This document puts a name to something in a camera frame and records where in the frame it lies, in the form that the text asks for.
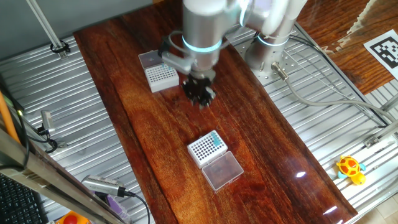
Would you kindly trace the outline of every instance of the yellow toy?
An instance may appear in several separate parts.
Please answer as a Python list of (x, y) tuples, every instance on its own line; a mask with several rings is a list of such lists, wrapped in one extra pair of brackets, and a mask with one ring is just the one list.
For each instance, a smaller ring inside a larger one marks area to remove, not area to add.
[(366, 170), (364, 164), (359, 164), (358, 161), (351, 156), (340, 156), (340, 162), (337, 163), (337, 166), (340, 169), (337, 175), (339, 178), (344, 179), (350, 177), (356, 185), (365, 184), (366, 177), (361, 173), (361, 169), (363, 171)]

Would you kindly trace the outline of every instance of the metal grid floor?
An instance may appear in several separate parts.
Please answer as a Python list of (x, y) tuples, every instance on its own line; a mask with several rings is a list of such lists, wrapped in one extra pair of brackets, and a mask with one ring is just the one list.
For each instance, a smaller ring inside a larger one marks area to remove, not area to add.
[[(36, 128), (42, 122), (40, 110), (51, 111), (56, 127), (52, 139), (68, 145), (51, 154), (61, 166), (80, 181), (89, 174), (118, 179), (144, 198), (75, 39), (64, 41), (71, 48), (69, 59), (61, 61), (46, 46), (0, 62), (0, 73)], [(134, 223), (148, 222), (141, 201), (119, 198), (119, 202)], [(69, 211), (44, 196), (42, 203), (49, 220)]]
[[(300, 31), (298, 35), (306, 37)], [(67, 149), (53, 153), (52, 157), (67, 171), (78, 180), (88, 174), (118, 179), (129, 190), (141, 192), (75, 39), (71, 37), (65, 41), (72, 50), (68, 60), (59, 60), (46, 46), (0, 62), (0, 73), (14, 97), (25, 106), (25, 116), (34, 126), (40, 126), (40, 110), (51, 111), (57, 127), (57, 133), (52, 137), (68, 144)], [(242, 43), (235, 47), (239, 52), (244, 45), (248, 46)], [(339, 70), (313, 49), (290, 40), (285, 56), (293, 57), (298, 63), (288, 67), (287, 71), (294, 88), (306, 99), (332, 101), (347, 96), (365, 100)], [(379, 123), (352, 105), (303, 105), (292, 96), (279, 76), (265, 77), (254, 73), (260, 76), (275, 105), (359, 215), (396, 192), (396, 143), (381, 142), (370, 149), (363, 144), (365, 139), (381, 130)], [(376, 106), (398, 93), (398, 82), (394, 80), (382, 88), (367, 96)], [(398, 118), (398, 110), (391, 114)], [(348, 154), (367, 165), (365, 185), (355, 186), (349, 179), (337, 178), (335, 163), (340, 155)], [(124, 198), (120, 202), (136, 223), (147, 223), (146, 210), (140, 201)], [(50, 220), (68, 211), (47, 198), (43, 198), (43, 205)]]

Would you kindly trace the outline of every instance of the black keyboard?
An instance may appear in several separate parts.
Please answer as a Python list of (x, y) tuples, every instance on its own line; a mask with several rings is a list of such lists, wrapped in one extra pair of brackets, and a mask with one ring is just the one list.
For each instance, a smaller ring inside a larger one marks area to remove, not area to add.
[(22, 184), (0, 174), (0, 223), (47, 223), (40, 206), (39, 195)]

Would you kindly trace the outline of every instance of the wooden table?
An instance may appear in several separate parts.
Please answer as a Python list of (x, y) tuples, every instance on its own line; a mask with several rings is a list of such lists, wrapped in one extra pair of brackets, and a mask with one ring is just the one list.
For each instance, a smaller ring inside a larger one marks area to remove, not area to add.
[[(75, 33), (156, 222), (338, 223), (356, 215), (232, 46), (215, 67), (210, 108), (193, 107), (179, 86), (150, 92), (138, 55), (181, 27), (181, 8), (164, 1)], [(187, 151), (214, 129), (244, 169), (217, 194)]]
[(394, 79), (363, 44), (398, 32), (398, 0), (308, 0), (298, 23), (363, 94)]

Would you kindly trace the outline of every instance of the plastic box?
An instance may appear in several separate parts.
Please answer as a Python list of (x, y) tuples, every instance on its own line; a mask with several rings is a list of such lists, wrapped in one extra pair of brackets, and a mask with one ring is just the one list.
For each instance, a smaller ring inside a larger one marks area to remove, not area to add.
[(211, 188), (218, 191), (234, 182), (243, 169), (216, 131), (188, 145), (188, 152), (201, 169)]
[(157, 50), (138, 55), (151, 92), (155, 93), (178, 86), (180, 78), (177, 71), (162, 62)]

